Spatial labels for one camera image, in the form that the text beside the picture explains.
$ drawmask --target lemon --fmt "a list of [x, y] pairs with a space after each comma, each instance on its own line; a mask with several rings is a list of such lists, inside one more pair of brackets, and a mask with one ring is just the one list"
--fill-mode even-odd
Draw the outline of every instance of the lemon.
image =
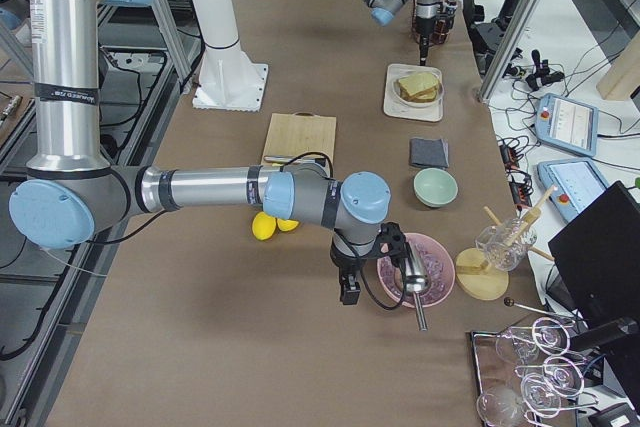
[[278, 228], [283, 232], [290, 232], [298, 225], [300, 225], [300, 222], [297, 220], [278, 219]]
[[251, 223], [251, 232], [258, 240], [271, 238], [276, 231], [276, 218], [264, 212], [258, 212]]

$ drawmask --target white stand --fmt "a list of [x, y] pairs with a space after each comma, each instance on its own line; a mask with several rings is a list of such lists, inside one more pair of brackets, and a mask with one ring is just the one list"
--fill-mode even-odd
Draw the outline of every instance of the white stand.
[[242, 51], [231, 0], [193, 0], [193, 4], [207, 44], [193, 106], [260, 110], [268, 67], [252, 64]]

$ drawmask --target black monitor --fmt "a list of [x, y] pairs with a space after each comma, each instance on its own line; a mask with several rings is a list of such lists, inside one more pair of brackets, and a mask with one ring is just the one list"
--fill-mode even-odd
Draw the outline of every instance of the black monitor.
[[[549, 248], [589, 329], [621, 317], [640, 323], [640, 206], [621, 182], [573, 219]], [[640, 409], [640, 335], [600, 349]]]

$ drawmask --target blue and white device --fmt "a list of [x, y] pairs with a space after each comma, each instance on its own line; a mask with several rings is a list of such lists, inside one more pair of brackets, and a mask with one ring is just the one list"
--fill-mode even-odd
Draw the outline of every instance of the blue and white device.
[[536, 136], [543, 144], [593, 157], [598, 138], [598, 109], [573, 99], [546, 94], [536, 112]]
[[538, 177], [545, 189], [552, 185], [558, 188], [551, 201], [567, 222], [571, 222], [609, 187], [596, 164], [588, 158], [540, 162]]

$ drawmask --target mint green bowl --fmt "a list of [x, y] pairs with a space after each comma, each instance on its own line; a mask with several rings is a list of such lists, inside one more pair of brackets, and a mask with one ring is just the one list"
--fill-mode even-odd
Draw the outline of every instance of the mint green bowl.
[[442, 169], [423, 169], [413, 178], [416, 197], [429, 207], [443, 207], [458, 195], [456, 179]]

